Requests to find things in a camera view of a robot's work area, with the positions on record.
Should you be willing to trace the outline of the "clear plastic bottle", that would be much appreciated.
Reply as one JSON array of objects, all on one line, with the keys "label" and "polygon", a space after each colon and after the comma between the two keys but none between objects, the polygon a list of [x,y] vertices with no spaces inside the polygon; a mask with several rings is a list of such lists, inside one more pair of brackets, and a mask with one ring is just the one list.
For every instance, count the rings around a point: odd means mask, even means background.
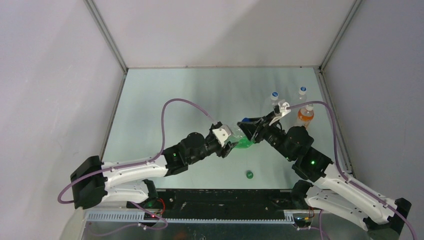
[{"label": "clear plastic bottle", "polygon": [[274,110],[275,104],[277,104],[279,101],[279,94],[278,94],[278,100],[275,100],[275,101],[271,100],[270,98],[271,94],[265,98],[265,100],[263,101],[261,105],[260,113],[262,116],[266,116],[270,112],[272,112]]}]

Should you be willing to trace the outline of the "blue white bottle cap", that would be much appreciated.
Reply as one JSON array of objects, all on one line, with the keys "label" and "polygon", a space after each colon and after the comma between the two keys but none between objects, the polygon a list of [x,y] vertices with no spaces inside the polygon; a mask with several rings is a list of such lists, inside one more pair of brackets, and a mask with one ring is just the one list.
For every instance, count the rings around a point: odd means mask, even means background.
[{"label": "blue white bottle cap", "polygon": [[276,91],[274,91],[274,92],[271,93],[270,99],[272,101],[276,101],[276,100],[278,100],[278,98],[279,98],[279,94]]}]

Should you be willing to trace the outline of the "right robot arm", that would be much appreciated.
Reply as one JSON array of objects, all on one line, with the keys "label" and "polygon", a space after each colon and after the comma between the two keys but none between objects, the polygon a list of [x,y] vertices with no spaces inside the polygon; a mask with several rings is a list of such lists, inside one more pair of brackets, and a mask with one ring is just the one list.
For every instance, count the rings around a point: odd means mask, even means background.
[{"label": "right robot arm", "polygon": [[336,160],[312,147],[314,139],[303,126],[288,131],[272,123],[272,115],[245,118],[237,123],[253,143],[266,141],[289,162],[301,178],[291,191],[291,204],[330,212],[367,232],[373,240],[397,240],[411,203],[393,200],[370,189],[337,165]]}]

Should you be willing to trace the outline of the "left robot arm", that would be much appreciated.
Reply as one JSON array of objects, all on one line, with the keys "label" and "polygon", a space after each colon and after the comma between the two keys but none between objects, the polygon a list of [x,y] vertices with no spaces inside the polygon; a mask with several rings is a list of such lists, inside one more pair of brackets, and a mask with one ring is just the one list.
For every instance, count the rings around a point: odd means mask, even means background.
[{"label": "left robot arm", "polygon": [[127,163],[102,162],[98,155],[87,158],[71,175],[74,208],[90,209],[105,202],[135,202],[153,208],[158,194],[151,178],[178,175],[206,157],[225,158],[238,141],[230,128],[218,122],[208,135],[192,132],[158,156]]}]

